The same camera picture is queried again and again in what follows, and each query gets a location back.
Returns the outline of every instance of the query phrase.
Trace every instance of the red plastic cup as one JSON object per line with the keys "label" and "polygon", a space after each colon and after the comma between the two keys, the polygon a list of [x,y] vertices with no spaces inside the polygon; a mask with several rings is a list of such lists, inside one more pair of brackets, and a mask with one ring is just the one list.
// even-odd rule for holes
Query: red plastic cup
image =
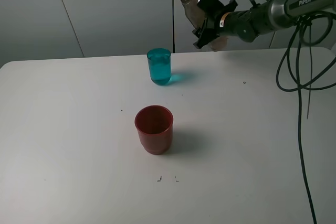
{"label": "red plastic cup", "polygon": [[135,117],[142,146],[151,154],[166,152],[173,140],[173,114],[165,107],[152,105],[143,108]]}

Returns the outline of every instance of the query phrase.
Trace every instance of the white tabletop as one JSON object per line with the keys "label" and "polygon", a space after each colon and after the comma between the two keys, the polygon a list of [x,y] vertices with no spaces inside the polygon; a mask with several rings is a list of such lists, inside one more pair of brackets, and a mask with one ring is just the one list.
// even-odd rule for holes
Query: white tabletop
{"label": "white tabletop", "polygon": [[[283,52],[174,54],[172,71],[184,79],[165,87],[151,82],[146,56],[5,65],[0,223],[312,223],[297,94],[275,83]],[[313,55],[314,73],[334,57]],[[281,80],[295,86],[287,72]],[[335,81],[333,68],[317,85]],[[336,223],[336,88],[312,92],[308,120],[307,94],[308,181],[318,223]],[[151,104],[174,115],[173,146],[161,156],[143,149],[134,127]]]}

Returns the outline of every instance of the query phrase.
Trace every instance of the white wall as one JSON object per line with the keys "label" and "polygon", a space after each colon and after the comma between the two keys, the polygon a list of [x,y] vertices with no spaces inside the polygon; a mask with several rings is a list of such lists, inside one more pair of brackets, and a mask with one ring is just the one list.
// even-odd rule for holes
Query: white wall
{"label": "white wall", "polygon": [[64,0],[84,55],[173,51],[172,0]]}
{"label": "white wall", "polygon": [[82,54],[61,0],[0,0],[0,67],[75,57]]}

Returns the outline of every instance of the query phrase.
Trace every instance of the blue liquid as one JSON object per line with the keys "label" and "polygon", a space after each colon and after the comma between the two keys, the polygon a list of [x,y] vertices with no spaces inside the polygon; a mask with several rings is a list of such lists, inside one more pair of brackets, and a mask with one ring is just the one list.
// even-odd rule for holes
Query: blue liquid
{"label": "blue liquid", "polygon": [[150,50],[147,58],[152,81],[158,85],[167,84],[171,77],[169,50],[163,48]]}

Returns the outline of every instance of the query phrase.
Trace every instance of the robotic arm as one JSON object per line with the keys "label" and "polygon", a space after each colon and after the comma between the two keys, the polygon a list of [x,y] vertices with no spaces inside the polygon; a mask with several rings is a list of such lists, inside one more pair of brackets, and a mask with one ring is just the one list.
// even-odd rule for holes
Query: robotic arm
{"label": "robotic arm", "polygon": [[336,11],[336,0],[267,0],[261,5],[250,1],[250,10],[235,12],[235,0],[227,5],[219,0],[198,0],[206,19],[202,28],[193,32],[198,37],[195,47],[200,49],[223,35],[253,42],[260,34],[294,26],[302,15],[330,7]]}

